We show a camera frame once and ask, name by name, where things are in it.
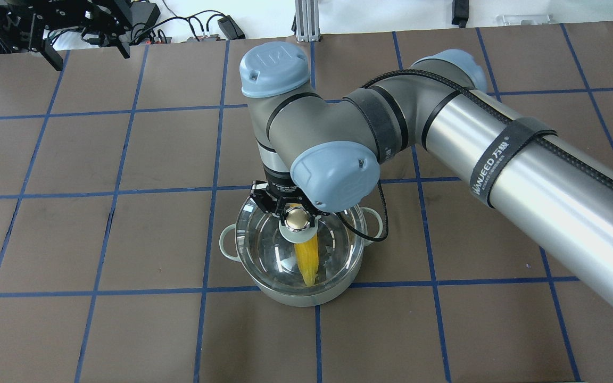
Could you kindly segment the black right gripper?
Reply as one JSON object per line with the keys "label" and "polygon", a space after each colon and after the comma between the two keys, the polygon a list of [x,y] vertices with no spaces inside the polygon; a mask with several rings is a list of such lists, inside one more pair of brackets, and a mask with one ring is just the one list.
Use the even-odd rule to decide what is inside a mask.
{"label": "black right gripper", "polygon": [[280,191],[279,186],[270,181],[254,181],[249,198],[264,213],[270,213],[278,218],[284,218],[285,211],[290,206],[298,205],[312,217],[321,217],[322,211],[314,206],[304,192],[296,186]]}

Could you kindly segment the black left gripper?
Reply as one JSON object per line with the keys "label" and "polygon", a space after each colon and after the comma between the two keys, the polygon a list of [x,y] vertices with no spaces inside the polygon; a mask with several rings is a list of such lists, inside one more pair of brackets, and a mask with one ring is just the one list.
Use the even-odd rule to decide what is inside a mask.
{"label": "black left gripper", "polygon": [[98,39],[130,58],[127,32],[133,29],[130,1],[0,1],[0,54],[39,54],[56,70],[63,59],[53,40],[64,31]]}

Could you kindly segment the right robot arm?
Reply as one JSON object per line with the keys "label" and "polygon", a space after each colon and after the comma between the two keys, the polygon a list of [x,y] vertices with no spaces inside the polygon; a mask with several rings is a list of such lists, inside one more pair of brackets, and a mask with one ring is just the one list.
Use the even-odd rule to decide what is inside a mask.
{"label": "right robot arm", "polygon": [[420,145],[613,306],[613,170],[542,121],[489,96],[485,73],[462,50],[382,73],[335,104],[311,86],[309,59],[284,41],[240,62],[266,181],[251,198],[303,223],[356,206],[380,185],[380,167]]}

